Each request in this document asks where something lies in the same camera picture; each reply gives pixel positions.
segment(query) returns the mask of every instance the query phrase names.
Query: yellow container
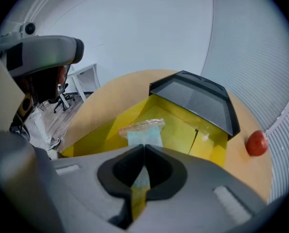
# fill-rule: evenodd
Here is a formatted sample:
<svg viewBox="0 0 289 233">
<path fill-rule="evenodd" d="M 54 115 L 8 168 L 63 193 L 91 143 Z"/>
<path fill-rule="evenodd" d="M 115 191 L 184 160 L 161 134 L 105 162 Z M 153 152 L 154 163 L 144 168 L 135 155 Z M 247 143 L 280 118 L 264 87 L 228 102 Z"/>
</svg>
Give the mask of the yellow container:
<svg viewBox="0 0 289 233">
<path fill-rule="evenodd" d="M 66 157 L 111 151 L 128 146 L 118 134 L 122 127 L 149 119 L 163 118 L 163 146 L 185 154 L 210 160 L 223 166 L 227 133 L 210 122 L 156 95 L 130 107 L 115 119 L 90 132 L 64 150 Z"/>
</svg>

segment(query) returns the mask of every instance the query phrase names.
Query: wooden floor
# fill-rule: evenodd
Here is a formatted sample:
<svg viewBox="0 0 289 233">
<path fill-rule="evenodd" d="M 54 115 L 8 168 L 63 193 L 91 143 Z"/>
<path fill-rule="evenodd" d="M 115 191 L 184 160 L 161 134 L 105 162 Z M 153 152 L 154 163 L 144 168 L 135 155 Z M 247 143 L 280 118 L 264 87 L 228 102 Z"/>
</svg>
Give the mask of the wooden floor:
<svg viewBox="0 0 289 233">
<path fill-rule="evenodd" d="M 57 147 L 56 151 L 61 152 L 63 149 L 61 149 L 61 146 L 63 145 L 64 137 L 66 134 L 67 127 L 72 119 L 72 117 L 76 114 L 76 112 L 79 110 L 81 105 L 83 104 L 83 100 L 80 96 L 75 95 L 74 96 L 75 101 L 68 100 L 70 107 L 63 111 L 63 106 L 60 105 L 56 109 L 56 113 L 54 113 L 54 108 L 57 104 L 50 104 L 48 102 L 44 103 L 44 106 L 39 106 L 44 111 L 41 111 L 45 129 L 47 133 L 54 138 L 60 138 L 61 143 Z M 34 127 L 34 124 L 31 119 L 27 119 L 25 122 L 30 135 L 31 135 L 31 141 L 30 143 L 34 145 L 35 147 L 39 148 L 45 148 L 45 144 L 41 138 L 41 135 L 36 132 L 36 129 Z"/>
</svg>

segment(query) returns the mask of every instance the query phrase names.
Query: plastic bag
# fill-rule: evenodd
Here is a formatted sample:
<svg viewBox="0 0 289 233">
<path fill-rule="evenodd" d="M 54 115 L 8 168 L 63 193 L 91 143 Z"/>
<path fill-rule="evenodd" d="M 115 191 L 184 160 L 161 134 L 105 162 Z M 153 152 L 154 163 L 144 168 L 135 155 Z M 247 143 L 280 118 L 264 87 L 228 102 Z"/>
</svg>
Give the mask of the plastic bag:
<svg viewBox="0 0 289 233">
<path fill-rule="evenodd" d="M 123 138 L 128 138 L 127 133 L 128 132 L 141 132 L 141 131 L 146 131 L 148 129 L 151 129 L 154 126 L 158 126 L 160 132 L 162 131 L 162 129 L 165 126 L 165 122 L 163 118 L 160 119 L 150 119 L 150 120 L 146 120 L 143 122 L 138 122 L 135 124 L 130 124 L 126 127 L 123 127 L 121 129 L 118 130 L 118 133 L 121 137 Z"/>
</svg>

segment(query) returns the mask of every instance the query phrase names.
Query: white desk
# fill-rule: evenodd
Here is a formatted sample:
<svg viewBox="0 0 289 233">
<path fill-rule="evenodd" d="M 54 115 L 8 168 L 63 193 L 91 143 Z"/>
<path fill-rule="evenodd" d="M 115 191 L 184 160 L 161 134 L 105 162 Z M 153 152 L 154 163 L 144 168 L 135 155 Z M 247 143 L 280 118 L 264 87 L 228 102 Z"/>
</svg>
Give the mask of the white desk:
<svg viewBox="0 0 289 233">
<path fill-rule="evenodd" d="M 67 75 L 68 78 L 72 78 L 73 82 L 75 83 L 75 87 L 78 91 L 78 94 L 81 96 L 81 98 L 83 99 L 84 102 L 86 101 L 86 97 L 84 95 L 84 92 L 83 92 L 82 87 L 80 85 L 80 82 L 78 80 L 78 75 L 80 75 L 81 73 L 83 73 L 89 69 L 93 70 L 94 84 L 95 84 L 95 87 L 97 90 L 100 87 L 100 84 L 99 84 L 99 80 L 97 77 L 97 64 L 96 63 L 91 64 L 91 65 L 86 66 L 86 67 L 79 68 L 79 69 L 69 70 L 68 75 Z"/>
</svg>

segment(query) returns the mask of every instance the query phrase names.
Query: white table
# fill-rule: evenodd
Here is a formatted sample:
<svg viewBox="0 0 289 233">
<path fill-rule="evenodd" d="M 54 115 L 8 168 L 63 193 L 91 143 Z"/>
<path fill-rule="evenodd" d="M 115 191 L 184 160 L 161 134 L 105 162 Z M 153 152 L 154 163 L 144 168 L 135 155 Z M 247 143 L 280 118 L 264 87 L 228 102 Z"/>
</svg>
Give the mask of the white table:
<svg viewBox="0 0 289 233">
<path fill-rule="evenodd" d="M 82 98 L 82 100 L 84 102 L 86 101 L 86 97 L 85 97 L 85 94 L 84 94 L 84 92 L 82 90 L 81 84 L 80 84 L 80 82 L 78 80 L 78 75 L 80 75 L 81 73 L 83 73 L 83 72 L 85 72 L 85 71 L 87 71 L 89 69 L 93 70 L 93 73 L 94 73 L 94 85 L 95 85 L 96 90 L 97 90 L 100 87 L 99 80 L 98 80 L 98 77 L 97 77 L 97 63 L 91 64 L 91 65 L 86 66 L 86 67 L 81 67 L 81 68 L 78 68 L 78 69 L 69 70 L 68 75 L 67 75 L 67 78 L 72 78 L 73 82 L 75 83 L 75 87 L 77 89 L 77 92 L 81 96 L 81 98 Z M 69 108 L 69 104 L 64 99 L 62 94 L 60 95 L 60 97 L 61 97 L 62 101 L 64 102 L 64 104 L 66 105 L 66 107 Z"/>
</svg>

